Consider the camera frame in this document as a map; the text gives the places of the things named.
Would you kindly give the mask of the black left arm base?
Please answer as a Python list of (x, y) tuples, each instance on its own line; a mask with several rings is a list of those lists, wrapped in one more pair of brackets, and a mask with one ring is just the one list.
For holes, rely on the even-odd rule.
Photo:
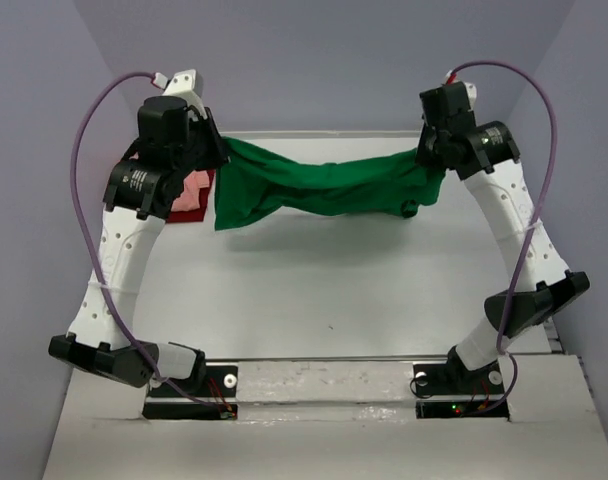
[(235, 421), (238, 365), (231, 362), (209, 362), (198, 387), (183, 387), (183, 396), (168, 384), (149, 387), (142, 415), (147, 420)]

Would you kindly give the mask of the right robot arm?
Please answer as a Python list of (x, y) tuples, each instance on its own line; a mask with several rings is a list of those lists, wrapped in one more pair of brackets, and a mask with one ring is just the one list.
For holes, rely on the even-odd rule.
[(562, 259), (536, 215), (509, 128), (499, 121), (477, 123), (476, 94), (475, 86), (464, 82), (420, 93), (417, 161), (457, 174), (487, 221), (510, 283), (485, 300), (482, 319), (449, 350), (446, 362), (415, 378), (419, 397), (471, 392), (517, 338), (590, 286), (586, 273), (572, 271)]

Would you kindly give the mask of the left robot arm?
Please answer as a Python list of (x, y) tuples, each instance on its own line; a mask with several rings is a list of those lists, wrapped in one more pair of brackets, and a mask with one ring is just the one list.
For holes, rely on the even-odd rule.
[(217, 169), (228, 157), (208, 111), (177, 96), (155, 96), (137, 114), (138, 136), (113, 167), (105, 189), (98, 259), (82, 305), (50, 356), (87, 373), (140, 388), (170, 380), (193, 395), (205, 383), (203, 351), (152, 343), (131, 333), (146, 265), (173, 202), (193, 172)]

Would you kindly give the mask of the green t shirt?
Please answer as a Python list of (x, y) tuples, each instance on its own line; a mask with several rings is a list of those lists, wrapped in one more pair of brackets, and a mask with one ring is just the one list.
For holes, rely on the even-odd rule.
[(230, 162), (215, 174), (215, 229), (254, 224), (282, 207), (333, 217), (381, 213), (403, 219), (438, 200), (446, 176), (408, 150), (321, 165), (303, 164), (228, 138)]

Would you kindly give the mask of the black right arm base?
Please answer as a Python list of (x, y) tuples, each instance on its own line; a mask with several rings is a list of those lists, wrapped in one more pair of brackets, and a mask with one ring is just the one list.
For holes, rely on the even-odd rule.
[(443, 367), (441, 363), (414, 365), (409, 388), (416, 398), (418, 419), (510, 418), (506, 401), (491, 409), (505, 394), (497, 362), (483, 369), (480, 376), (459, 384), (439, 377)]

